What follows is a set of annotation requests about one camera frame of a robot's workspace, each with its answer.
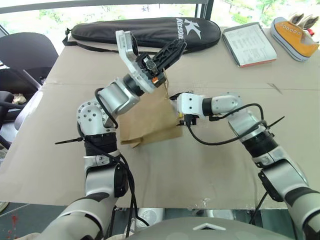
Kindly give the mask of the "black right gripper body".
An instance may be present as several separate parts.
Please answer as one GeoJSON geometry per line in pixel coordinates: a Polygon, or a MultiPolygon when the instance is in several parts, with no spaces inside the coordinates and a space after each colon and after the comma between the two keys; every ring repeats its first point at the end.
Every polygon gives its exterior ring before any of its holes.
{"type": "MultiPolygon", "coordinates": [[[[176,93],[172,96],[169,97],[169,99],[171,101],[177,101],[178,96],[181,95],[182,93],[176,93]]],[[[196,115],[192,115],[192,114],[186,114],[183,115],[182,113],[178,114],[178,123],[176,124],[176,126],[194,126],[197,124],[197,116],[196,115]]]]}

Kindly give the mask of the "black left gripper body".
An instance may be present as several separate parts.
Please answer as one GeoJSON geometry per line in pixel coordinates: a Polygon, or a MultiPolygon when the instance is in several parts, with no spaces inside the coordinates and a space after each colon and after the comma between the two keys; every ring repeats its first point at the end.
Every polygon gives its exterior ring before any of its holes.
{"type": "Polygon", "coordinates": [[[160,87],[167,80],[163,64],[157,54],[153,57],[148,54],[141,54],[136,58],[136,63],[147,76],[148,82],[155,88],[160,87]]]}

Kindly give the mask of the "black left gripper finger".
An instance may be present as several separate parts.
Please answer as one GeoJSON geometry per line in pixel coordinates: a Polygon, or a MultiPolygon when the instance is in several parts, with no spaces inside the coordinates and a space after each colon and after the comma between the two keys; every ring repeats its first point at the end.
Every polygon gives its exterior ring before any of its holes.
{"type": "MultiPolygon", "coordinates": [[[[167,47],[186,47],[186,46],[187,46],[187,43],[184,39],[175,39],[172,42],[168,43],[166,46],[164,46],[162,49],[167,48],[167,47]]],[[[156,65],[158,65],[158,53],[152,58],[153,62],[156,65]]]]}
{"type": "Polygon", "coordinates": [[[177,62],[185,48],[185,46],[175,46],[162,49],[158,53],[158,70],[162,72],[177,62]]]}

